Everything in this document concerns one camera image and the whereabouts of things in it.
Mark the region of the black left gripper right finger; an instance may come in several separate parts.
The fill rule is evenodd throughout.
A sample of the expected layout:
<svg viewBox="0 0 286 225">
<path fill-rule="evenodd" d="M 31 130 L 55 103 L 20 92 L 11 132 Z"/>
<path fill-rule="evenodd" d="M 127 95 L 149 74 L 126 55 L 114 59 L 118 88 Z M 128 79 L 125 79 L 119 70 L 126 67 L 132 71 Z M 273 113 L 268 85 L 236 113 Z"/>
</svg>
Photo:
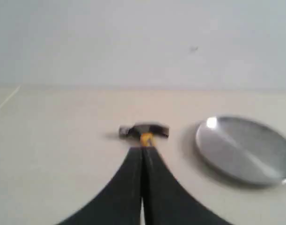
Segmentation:
<svg viewBox="0 0 286 225">
<path fill-rule="evenodd" d="M 173 176 L 155 147 L 142 148 L 142 197 L 146 225 L 229 225 Z"/>
</svg>

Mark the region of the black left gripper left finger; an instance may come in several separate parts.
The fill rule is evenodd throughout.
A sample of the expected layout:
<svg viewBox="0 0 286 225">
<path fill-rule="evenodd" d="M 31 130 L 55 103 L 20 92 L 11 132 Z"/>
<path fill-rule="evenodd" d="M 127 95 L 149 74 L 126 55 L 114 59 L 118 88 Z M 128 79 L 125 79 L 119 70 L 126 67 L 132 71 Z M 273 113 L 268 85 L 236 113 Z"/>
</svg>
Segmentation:
<svg viewBox="0 0 286 225">
<path fill-rule="evenodd" d="M 139 225 L 142 151 L 129 149 L 122 165 L 98 195 L 61 225 Z"/>
</svg>

